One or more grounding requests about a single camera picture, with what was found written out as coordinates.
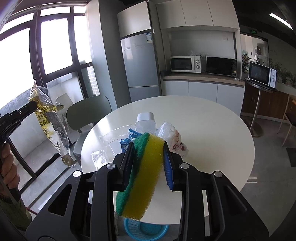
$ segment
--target metal screw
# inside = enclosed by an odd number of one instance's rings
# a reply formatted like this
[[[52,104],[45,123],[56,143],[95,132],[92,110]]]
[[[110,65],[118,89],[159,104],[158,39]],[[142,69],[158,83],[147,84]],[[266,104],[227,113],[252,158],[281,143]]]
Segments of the metal screw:
[[[186,162],[184,162],[184,163],[182,163],[182,164],[180,165],[180,167],[181,167],[182,169],[187,169],[187,168],[189,168],[189,164],[186,163]]]
[[[73,172],[73,176],[74,177],[79,177],[81,175],[81,171],[75,171],[75,172]]]
[[[215,171],[214,172],[214,175],[215,175],[215,177],[222,177],[223,176],[223,173],[220,172],[220,171]]]
[[[107,168],[108,169],[113,169],[113,168],[115,168],[116,167],[116,165],[114,164],[114,163],[109,163],[109,164],[107,164]]]

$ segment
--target white plastic container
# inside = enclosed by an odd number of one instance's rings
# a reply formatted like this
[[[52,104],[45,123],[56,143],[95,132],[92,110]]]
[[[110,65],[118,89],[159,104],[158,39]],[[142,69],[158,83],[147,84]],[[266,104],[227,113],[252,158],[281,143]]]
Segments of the white plastic container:
[[[135,123],[136,131],[140,133],[156,133],[156,123],[152,112],[138,114],[137,122]]]

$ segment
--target silver refrigerator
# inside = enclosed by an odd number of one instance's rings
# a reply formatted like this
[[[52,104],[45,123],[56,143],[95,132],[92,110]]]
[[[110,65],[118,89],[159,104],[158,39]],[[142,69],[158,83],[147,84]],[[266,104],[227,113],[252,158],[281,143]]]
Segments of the silver refrigerator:
[[[121,40],[131,101],[160,96],[156,54],[151,33]]]

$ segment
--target yellow sponge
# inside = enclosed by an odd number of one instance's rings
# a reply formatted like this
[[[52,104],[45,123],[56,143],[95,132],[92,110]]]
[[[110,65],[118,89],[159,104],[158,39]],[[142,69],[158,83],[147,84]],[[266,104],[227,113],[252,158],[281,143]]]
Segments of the yellow sponge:
[[[164,140],[145,133],[134,142],[136,158],[130,182],[123,193],[117,194],[116,211],[126,218],[141,220],[150,204],[163,168]]]

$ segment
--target high table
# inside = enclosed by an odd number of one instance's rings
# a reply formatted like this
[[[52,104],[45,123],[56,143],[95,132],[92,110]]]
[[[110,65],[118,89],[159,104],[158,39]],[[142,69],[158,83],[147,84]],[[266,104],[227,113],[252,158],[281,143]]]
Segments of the high table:
[[[98,151],[98,137],[121,126],[136,122],[141,112],[154,113],[157,128],[164,121],[175,126],[189,152],[183,158],[199,171],[222,171],[241,190],[248,180],[255,157],[252,136],[245,123],[231,110],[191,96],[159,96],[139,100],[108,114],[89,132],[81,151],[83,173],[96,170],[91,153]],[[161,172],[151,203],[142,222],[180,223],[182,192],[172,192]],[[204,193],[205,216],[208,215]]]
[[[249,127],[249,130],[250,130],[253,137],[260,137],[263,134],[263,130],[262,130],[262,127],[257,122],[255,122],[255,120],[257,118],[257,114],[258,114],[258,110],[259,110],[259,106],[260,106],[261,92],[266,91],[268,93],[273,93],[273,92],[276,92],[276,89],[269,87],[269,86],[265,86],[264,84],[261,84],[257,81],[254,81],[254,80],[250,80],[248,78],[245,78],[244,80],[247,84],[259,89],[259,94],[258,94],[258,99],[257,99],[257,104],[256,104],[255,112],[253,115],[253,119],[252,119],[252,121],[250,121],[248,119],[244,119],[244,122]]]

